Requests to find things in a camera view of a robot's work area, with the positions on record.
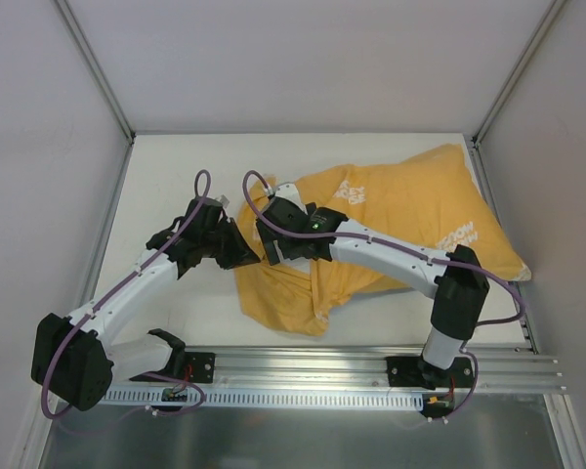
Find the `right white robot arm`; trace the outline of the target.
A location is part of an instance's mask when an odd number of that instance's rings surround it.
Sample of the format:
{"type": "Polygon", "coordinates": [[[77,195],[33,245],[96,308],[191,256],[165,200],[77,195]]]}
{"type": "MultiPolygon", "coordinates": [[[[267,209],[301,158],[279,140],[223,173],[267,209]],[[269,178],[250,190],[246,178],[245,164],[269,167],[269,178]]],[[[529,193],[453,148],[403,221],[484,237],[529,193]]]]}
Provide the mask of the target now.
{"type": "Polygon", "coordinates": [[[306,213],[273,196],[257,211],[256,227],[268,260],[323,260],[371,270],[432,299],[431,330],[414,364],[398,369],[410,386],[449,385],[453,363],[480,319],[489,282],[475,251],[436,250],[378,234],[346,214],[318,207],[306,213]]]}

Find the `yellow Mickey Mouse pillowcase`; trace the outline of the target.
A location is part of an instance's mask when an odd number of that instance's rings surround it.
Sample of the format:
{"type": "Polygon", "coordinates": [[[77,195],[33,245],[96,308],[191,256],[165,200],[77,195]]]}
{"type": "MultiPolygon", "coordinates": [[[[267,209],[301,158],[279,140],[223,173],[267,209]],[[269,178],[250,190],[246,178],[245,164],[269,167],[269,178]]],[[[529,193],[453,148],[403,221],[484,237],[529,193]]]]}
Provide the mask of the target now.
{"type": "MultiPolygon", "coordinates": [[[[445,144],[403,162],[344,164],[299,178],[302,201],[342,212],[372,230],[451,252],[472,248],[481,265],[507,281],[532,272],[482,198],[459,145],[445,144]]],[[[278,331],[321,336],[331,310],[356,294],[406,285],[363,267],[317,261],[308,276],[267,262],[235,272],[244,315],[278,331]]]]}

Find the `white pillow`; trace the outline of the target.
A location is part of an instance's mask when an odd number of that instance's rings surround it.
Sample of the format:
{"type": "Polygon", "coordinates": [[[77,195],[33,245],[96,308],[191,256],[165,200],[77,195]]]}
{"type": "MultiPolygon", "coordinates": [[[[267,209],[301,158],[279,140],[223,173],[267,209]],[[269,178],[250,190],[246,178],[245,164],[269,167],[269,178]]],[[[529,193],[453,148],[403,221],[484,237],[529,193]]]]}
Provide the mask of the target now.
{"type": "Polygon", "coordinates": [[[317,261],[312,259],[296,259],[288,262],[288,266],[302,274],[312,275],[317,268],[317,261]]]}

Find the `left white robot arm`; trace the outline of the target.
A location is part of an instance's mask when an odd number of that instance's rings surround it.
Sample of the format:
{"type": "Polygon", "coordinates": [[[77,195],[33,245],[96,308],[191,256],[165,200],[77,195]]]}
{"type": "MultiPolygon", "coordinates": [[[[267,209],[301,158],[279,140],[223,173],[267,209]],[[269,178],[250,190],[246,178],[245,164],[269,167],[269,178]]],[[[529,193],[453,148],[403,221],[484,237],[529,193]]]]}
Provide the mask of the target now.
{"type": "Polygon", "coordinates": [[[185,215],[154,234],[113,287],[64,317],[51,313],[39,322],[31,377],[42,396],[85,411],[114,383],[149,373],[164,381],[186,377],[186,344],[174,334],[155,328],[137,340],[115,339],[145,303],[204,259],[223,270],[260,260],[224,205],[209,197],[193,199],[185,215]]]}

